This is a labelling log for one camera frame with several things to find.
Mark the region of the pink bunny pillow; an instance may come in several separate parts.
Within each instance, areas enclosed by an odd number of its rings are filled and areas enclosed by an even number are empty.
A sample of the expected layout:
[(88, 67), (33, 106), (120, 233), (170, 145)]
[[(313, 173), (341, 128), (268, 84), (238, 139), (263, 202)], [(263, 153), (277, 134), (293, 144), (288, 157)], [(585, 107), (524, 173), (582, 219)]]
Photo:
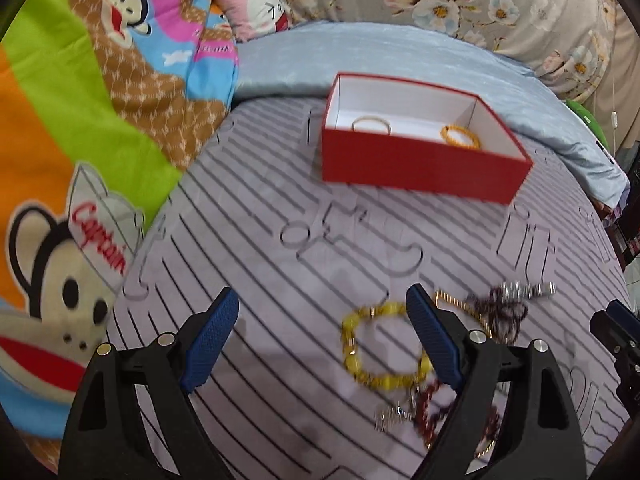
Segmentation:
[(291, 28), (282, 0), (214, 0), (237, 42), (247, 42)]

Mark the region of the red cardboard jewelry box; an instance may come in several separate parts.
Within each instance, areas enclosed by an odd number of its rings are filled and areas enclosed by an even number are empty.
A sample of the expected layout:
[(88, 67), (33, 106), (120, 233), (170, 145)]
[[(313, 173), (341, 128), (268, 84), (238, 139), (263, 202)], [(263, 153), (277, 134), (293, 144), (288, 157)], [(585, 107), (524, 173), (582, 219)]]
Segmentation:
[[(386, 119), (391, 134), (352, 131), (357, 117)], [(324, 111), (326, 182), (447, 194), (507, 205), (533, 162), (504, 121), (474, 93), (389, 76), (339, 73)]]

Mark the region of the colorful monkey cartoon quilt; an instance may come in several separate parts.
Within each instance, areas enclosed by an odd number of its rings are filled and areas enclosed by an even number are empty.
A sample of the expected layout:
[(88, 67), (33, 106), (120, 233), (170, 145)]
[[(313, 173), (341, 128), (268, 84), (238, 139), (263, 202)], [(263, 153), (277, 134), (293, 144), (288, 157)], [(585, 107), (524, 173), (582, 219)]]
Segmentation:
[(1, 405), (47, 471), (142, 238), (237, 74), (213, 0), (1, 0)]

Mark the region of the grey floral blanket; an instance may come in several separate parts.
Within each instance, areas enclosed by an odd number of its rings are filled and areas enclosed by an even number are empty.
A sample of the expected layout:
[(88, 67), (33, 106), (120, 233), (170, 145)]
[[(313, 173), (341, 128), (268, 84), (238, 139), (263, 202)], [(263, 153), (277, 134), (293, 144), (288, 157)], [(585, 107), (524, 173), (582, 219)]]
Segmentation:
[(588, 100), (636, 30), (617, 0), (284, 0), (297, 23), (371, 22), (439, 32), (532, 69)]

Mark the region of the light blue pillow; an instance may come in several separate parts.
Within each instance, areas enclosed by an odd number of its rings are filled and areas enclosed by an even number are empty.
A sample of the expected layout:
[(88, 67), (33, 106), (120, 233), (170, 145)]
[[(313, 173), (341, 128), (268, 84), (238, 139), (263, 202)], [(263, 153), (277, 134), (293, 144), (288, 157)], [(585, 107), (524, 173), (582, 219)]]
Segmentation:
[(440, 32), (310, 22), (239, 44), (233, 99), (326, 96), (339, 72), (407, 78), (480, 96), (514, 132), (554, 151), (582, 189), (610, 208), (630, 183), (587, 126), (526, 65)]

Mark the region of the thin gold bangle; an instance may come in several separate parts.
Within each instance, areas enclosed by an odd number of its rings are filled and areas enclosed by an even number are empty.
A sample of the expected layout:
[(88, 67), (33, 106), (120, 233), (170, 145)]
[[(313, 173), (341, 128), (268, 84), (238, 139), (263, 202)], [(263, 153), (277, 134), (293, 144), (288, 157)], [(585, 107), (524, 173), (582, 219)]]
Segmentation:
[(373, 115), (363, 115), (357, 117), (352, 121), (350, 125), (350, 130), (352, 131), (372, 131), (381, 134), (391, 134), (392, 126), (390, 123), (378, 116)]

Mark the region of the grey striped bed sheet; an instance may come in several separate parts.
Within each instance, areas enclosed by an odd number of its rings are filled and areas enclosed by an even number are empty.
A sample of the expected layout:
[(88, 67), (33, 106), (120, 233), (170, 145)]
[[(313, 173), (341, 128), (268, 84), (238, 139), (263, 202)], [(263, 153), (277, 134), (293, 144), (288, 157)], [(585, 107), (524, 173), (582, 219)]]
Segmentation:
[(324, 105), (239, 105), (171, 192), (117, 300), (107, 337), (136, 348), (208, 308), (224, 287), (240, 315), (192, 404), (240, 479), (405, 479), (424, 447), (409, 424), (375, 429), (399, 392), (358, 385), (341, 325), (407, 288), (482, 296), (548, 281), (520, 344), (548, 342), (572, 395), (589, 465), (626, 422), (612, 356), (591, 315), (626, 300), (590, 201), (563, 163), (525, 140), (532, 170), (514, 202), (332, 185), (319, 174)]

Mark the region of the green object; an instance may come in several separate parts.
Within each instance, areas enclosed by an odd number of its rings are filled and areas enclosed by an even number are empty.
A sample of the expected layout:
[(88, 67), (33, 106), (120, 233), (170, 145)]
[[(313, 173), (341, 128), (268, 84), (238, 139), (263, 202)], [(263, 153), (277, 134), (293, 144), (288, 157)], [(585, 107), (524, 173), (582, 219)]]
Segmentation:
[(599, 142), (605, 148), (608, 148), (608, 141), (606, 140), (604, 131), (593, 114), (577, 101), (566, 100), (565, 105), (582, 120)]

